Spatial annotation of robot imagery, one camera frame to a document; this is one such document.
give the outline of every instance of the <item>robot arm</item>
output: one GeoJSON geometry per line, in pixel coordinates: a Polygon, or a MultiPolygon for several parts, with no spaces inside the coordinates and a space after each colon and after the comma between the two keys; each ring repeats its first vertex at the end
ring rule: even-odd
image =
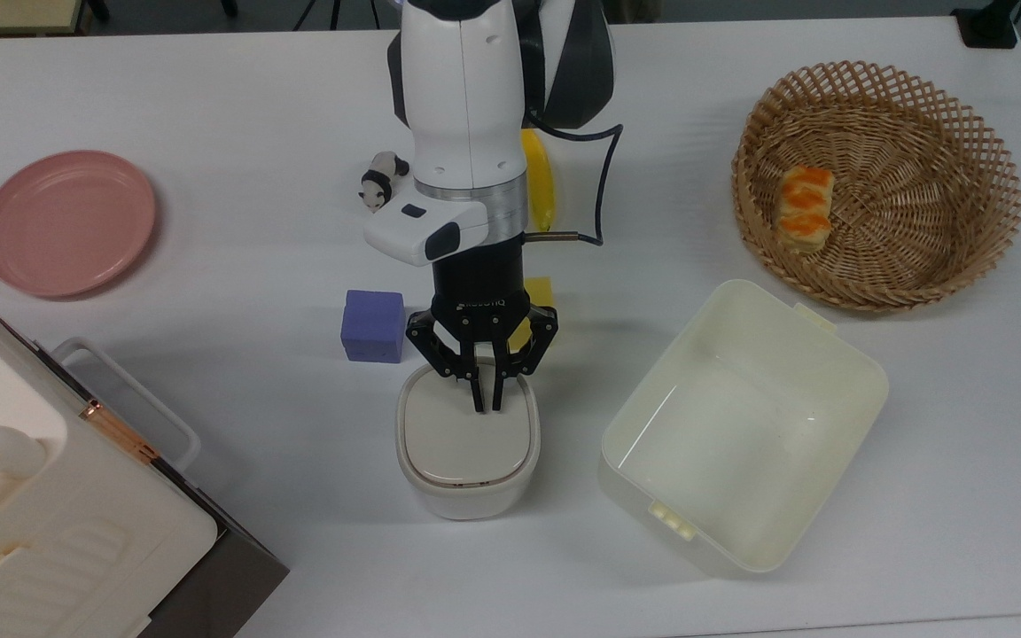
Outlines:
{"type": "Polygon", "coordinates": [[[366,240],[410,265],[526,230],[524,111],[576,129],[613,94],[596,0],[408,0],[389,57],[415,185],[373,215],[366,240]]]}
{"type": "Polygon", "coordinates": [[[385,254],[433,265],[436,294],[407,335],[440,376],[469,381],[483,411],[474,347],[494,350],[502,381],[538,365],[556,332],[552,307],[523,286],[527,229],[524,113],[578,127],[613,93],[612,42],[598,0],[408,0],[389,48],[397,116],[412,130],[414,179],[373,214],[366,240],[385,254]],[[506,339],[530,320],[519,352],[506,339]],[[458,354],[433,332],[439,323],[458,354]]]}

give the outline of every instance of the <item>floor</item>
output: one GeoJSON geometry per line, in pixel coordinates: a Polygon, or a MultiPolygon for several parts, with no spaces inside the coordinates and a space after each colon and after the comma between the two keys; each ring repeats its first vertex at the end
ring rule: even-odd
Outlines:
{"type": "MultiPolygon", "coordinates": [[[[376,4],[381,29],[396,29],[393,0],[317,0],[301,30],[328,30],[333,3],[337,28],[374,29],[376,4]]],[[[663,0],[661,21],[807,19],[842,16],[946,16],[957,7],[982,7],[985,0],[663,0]]],[[[218,0],[108,0],[108,23],[94,20],[93,36],[149,33],[291,31],[309,0],[239,0],[239,15],[225,15],[218,0]]],[[[1018,23],[1021,36],[1021,20],[1018,23]]]]}

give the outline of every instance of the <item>banana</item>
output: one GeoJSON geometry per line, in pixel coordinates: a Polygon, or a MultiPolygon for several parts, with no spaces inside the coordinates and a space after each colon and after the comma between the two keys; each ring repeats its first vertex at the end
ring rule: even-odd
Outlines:
{"type": "Polygon", "coordinates": [[[547,233],[554,225],[554,175],[550,171],[550,158],[534,129],[522,130],[522,150],[527,154],[530,217],[539,232],[547,233]]]}

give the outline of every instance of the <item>wicker basket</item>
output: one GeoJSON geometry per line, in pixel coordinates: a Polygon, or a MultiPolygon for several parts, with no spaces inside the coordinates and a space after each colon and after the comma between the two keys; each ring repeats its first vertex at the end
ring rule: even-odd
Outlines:
{"type": "Polygon", "coordinates": [[[929,82],[868,62],[801,68],[750,113],[733,164],[742,241],[778,278],[840,307],[907,310],[971,286],[1017,233],[1004,141],[929,82]],[[778,243],[782,175],[834,173],[834,231],[814,254],[778,243]]]}

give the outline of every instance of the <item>white lid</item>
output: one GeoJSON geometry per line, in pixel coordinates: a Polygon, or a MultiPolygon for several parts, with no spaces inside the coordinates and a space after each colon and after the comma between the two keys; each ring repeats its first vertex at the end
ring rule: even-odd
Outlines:
{"type": "MultiPolygon", "coordinates": [[[[483,399],[490,405],[494,366],[480,363],[483,399]]],[[[402,448],[426,480],[467,486],[505,480],[531,451],[532,413],[518,380],[502,385],[502,408],[475,411],[471,386],[428,367],[401,395],[402,448]]]]}

